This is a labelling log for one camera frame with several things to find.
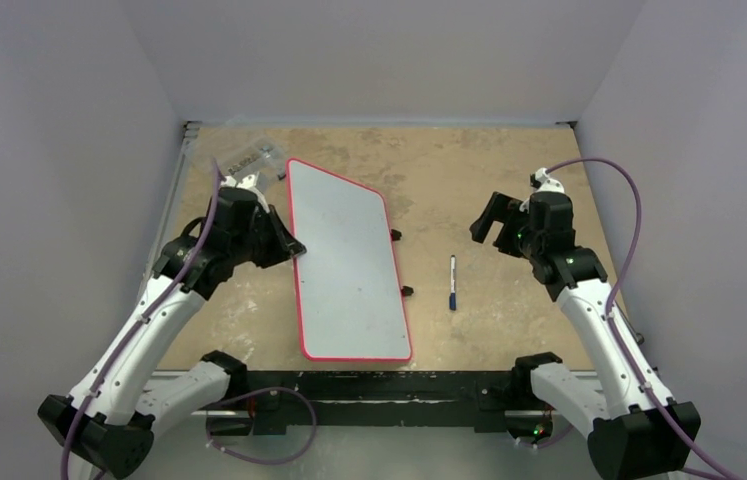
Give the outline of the red framed whiteboard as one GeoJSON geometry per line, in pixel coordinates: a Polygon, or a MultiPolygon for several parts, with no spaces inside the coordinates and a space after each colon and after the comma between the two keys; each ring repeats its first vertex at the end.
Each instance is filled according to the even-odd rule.
{"type": "Polygon", "coordinates": [[[286,163],[303,355],[317,362],[406,362],[413,354],[384,197],[297,158],[286,163]]]}

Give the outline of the white blue marker pen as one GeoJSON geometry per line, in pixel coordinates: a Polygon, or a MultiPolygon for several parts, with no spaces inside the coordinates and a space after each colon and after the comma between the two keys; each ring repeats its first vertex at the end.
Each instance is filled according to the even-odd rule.
{"type": "Polygon", "coordinates": [[[449,310],[457,310],[457,257],[450,256],[449,261],[449,310]]]}

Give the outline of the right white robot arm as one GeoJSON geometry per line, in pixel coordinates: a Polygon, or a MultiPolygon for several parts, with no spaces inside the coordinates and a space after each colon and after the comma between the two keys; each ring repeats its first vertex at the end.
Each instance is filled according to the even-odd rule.
{"type": "Polygon", "coordinates": [[[580,381],[560,357],[544,352],[516,359],[509,391],[525,407],[553,407],[580,433],[603,479],[639,479],[681,470],[700,415],[678,402],[624,330],[622,312],[596,253],[575,241],[573,205],[564,193],[538,192],[520,201],[495,192],[469,228],[483,243],[493,223],[501,253],[532,267],[591,359],[601,388],[580,381]]]}

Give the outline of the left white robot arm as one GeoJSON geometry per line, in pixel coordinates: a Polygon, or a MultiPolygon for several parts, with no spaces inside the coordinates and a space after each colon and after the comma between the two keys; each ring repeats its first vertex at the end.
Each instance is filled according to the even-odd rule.
{"type": "Polygon", "coordinates": [[[97,364],[69,394],[50,394],[40,405],[39,418],[62,447],[61,478],[97,472],[124,479],[178,421],[204,406],[233,409],[253,396],[246,365],[219,351],[159,390],[146,384],[237,266],[269,268],[305,248],[254,187],[217,188],[207,214],[190,225],[199,236],[185,229],[163,248],[143,296],[97,364]]]}

